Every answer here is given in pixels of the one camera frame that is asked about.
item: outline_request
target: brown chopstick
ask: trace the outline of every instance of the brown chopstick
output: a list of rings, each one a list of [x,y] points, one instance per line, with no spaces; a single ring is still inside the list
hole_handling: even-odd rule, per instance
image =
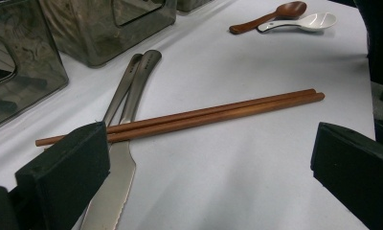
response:
[[[109,136],[108,138],[109,140],[111,139],[113,142],[116,142],[116,141],[125,140],[123,138],[127,138],[127,136],[129,136],[130,138],[135,138],[137,136],[153,135],[153,134],[168,132],[172,130],[179,130],[186,127],[202,126],[207,123],[215,122],[216,120],[215,117],[219,119],[218,121],[223,121],[223,120],[236,118],[239,116],[250,115],[250,114],[243,115],[245,113],[244,111],[248,111],[248,113],[250,113],[249,112],[250,109],[241,109],[244,107],[250,107],[250,106],[259,105],[259,104],[268,104],[271,102],[275,103],[277,101],[283,101],[286,99],[294,99],[294,98],[300,98],[302,96],[311,96],[311,95],[313,96],[318,95],[316,96],[316,98],[320,98],[321,96],[321,94],[316,94],[316,91],[314,89],[307,89],[307,90],[281,94],[281,95],[272,96],[272,97],[245,101],[241,103],[224,104],[221,106],[198,109],[198,110],[194,110],[190,112],[184,112],[184,113],[178,113],[178,114],[168,115],[168,116],[159,117],[159,118],[147,119],[147,120],[134,122],[134,123],[128,123],[128,124],[119,125],[119,126],[113,126],[113,127],[111,126],[107,128],[108,133],[117,133],[117,132],[122,132],[122,133],[120,133],[120,135],[119,134],[108,135]],[[239,112],[236,112],[236,111],[229,112],[229,114],[235,113],[236,115],[224,114],[224,112],[226,111],[235,110],[239,108],[241,109],[241,111]],[[211,116],[210,118],[207,118],[206,116],[210,114],[212,114],[213,116]],[[40,139],[40,140],[36,140],[35,144],[37,146],[51,145],[57,142],[58,140],[60,140],[61,138],[63,138],[63,136]]]

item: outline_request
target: chopstick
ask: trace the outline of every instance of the chopstick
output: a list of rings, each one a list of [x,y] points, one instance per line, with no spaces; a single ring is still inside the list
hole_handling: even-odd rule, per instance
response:
[[[188,127],[203,126],[209,123],[225,121],[238,117],[249,116],[261,112],[272,111],[290,106],[318,102],[324,98],[323,93],[314,89],[296,91],[276,96],[259,98],[241,103],[230,103],[215,107],[198,109],[164,117],[147,119],[107,128],[108,142],[118,142],[137,137],[145,137]],[[36,140],[39,146],[51,145],[63,136]]]

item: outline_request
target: table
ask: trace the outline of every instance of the table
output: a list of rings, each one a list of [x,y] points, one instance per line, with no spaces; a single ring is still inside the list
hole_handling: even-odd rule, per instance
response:
[[[332,12],[337,24],[232,35],[230,25],[285,1],[214,0],[102,68],[61,54],[69,85],[0,127],[0,185],[11,190],[14,172],[43,151],[35,139],[100,121],[131,57],[155,49],[163,59],[136,120],[307,88],[326,98],[132,140],[137,169],[119,229],[366,229],[309,168],[320,122],[374,138],[366,29],[357,9],[305,2],[304,15]]]

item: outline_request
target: ceramic spoon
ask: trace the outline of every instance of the ceramic spoon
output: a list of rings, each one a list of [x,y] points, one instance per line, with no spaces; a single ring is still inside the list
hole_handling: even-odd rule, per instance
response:
[[[318,12],[311,14],[300,20],[281,20],[264,23],[258,26],[258,31],[261,33],[267,32],[277,27],[282,26],[297,26],[302,30],[309,32],[318,32],[325,30],[335,24],[337,18],[329,12]]]
[[[249,32],[254,30],[258,25],[265,23],[275,17],[296,18],[301,16],[306,9],[307,4],[301,1],[286,3],[278,6],[276,11],[266,14],[263,17],[244,24],[231,26],[230,32],[234,35]]]

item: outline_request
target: brown spoon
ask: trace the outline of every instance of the brown spoon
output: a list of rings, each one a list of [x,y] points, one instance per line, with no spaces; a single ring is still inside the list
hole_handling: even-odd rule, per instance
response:
[[[307,9],[307,4],[305,2],[296,1],[290,2],[283,5],[280,5],[276,8],[276,11],[266,14],[263,17],[255,19],[253,21],[234,25],[230,27],[231,34],[239,35],[245,32],[254,30],[257,26],[262,23],[269,21],[275,17],[284,17],[284,18],[295,18],[301,16]]]

